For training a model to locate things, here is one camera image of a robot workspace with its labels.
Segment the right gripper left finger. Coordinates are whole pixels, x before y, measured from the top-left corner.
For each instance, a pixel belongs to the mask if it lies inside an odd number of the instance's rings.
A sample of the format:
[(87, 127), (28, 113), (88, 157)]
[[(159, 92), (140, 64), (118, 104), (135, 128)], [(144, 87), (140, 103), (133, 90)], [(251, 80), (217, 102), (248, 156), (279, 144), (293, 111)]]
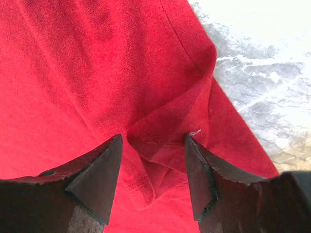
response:
[(122, 136), (38, 176), (0, 182), (3, 233), (101, 233), (109, 223)]

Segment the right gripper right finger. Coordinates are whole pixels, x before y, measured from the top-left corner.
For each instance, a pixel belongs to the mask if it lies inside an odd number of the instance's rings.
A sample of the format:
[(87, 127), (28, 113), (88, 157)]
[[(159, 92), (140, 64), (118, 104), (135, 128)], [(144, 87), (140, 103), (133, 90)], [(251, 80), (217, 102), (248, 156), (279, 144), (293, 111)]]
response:
[(202, 233), (308, 233), (311, 173), (264, 178), (208, 151), (190, 135), (185, 160), (194, 220)]

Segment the red t shirt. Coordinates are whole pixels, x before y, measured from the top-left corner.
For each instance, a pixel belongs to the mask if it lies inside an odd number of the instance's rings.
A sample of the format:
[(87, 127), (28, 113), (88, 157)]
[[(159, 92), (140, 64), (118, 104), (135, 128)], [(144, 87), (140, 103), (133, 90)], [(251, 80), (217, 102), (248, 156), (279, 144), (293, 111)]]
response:
[(108, 233), (196, 233), (185, 135), (263, 177), (277, 169), (213, 77), (185, 0), (3, 0), (0, 176), (36, 175), (116, 134)]

